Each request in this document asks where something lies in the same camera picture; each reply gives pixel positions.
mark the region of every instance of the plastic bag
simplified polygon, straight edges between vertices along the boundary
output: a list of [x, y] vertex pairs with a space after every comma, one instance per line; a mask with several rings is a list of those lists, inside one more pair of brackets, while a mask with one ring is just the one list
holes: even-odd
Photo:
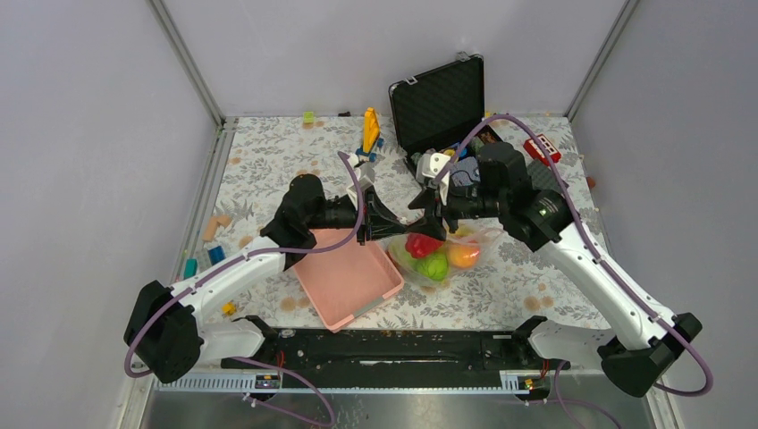
[[419, 286], [439, 287], [456, 274], [477, 266], [495, 247], [503, 230], [461, 223], [446, 241], [420, 234], [392, 237], [387, 253], [406, 280]]

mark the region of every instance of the yellow toy piece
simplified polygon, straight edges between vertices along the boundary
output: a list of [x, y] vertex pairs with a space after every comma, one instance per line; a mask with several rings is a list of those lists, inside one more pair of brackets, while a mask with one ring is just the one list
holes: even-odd
[[229, 301], [226, 304], [224, 304], [223, 307], [221, 307], [221, 311], [225, 315], [233, 315], [234, 313], [237, 313], [237, 308], [234, 306], [234, 303]]
[[379, 139], [379, 120], [373, 107], [366, 109], [363, 115], [363, 151], [371, 153], [376, 139]]

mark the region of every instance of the pink tray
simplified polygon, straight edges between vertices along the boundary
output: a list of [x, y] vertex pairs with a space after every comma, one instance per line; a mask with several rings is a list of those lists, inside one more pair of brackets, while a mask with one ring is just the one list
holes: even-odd
[[[316, 248], [345, 238], [349, 230], [318, 230]], [[402, 289], [404, 281], [376, 243], [355, 239], [331, 252], [307, 255], [293, 267], [327, 329], [337, 332]]]

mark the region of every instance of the red bell pepper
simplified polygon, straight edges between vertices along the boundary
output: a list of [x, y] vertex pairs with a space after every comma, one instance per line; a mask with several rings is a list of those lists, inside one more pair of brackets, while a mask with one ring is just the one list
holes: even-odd
[[408, 234], [408, 240], [405, 242], [405, 249], [415, 259], [427, 257], [440, 248], [443, 241], [435, 240], [424, 234], [411, 232]]

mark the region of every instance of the open case lid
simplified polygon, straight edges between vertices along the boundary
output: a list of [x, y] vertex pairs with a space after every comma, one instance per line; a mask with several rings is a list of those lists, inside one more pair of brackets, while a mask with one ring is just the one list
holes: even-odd
[[460, 142], [484, 117], [484, 58], [454, 63], [390, 86], [398, 143], [412, 155]]

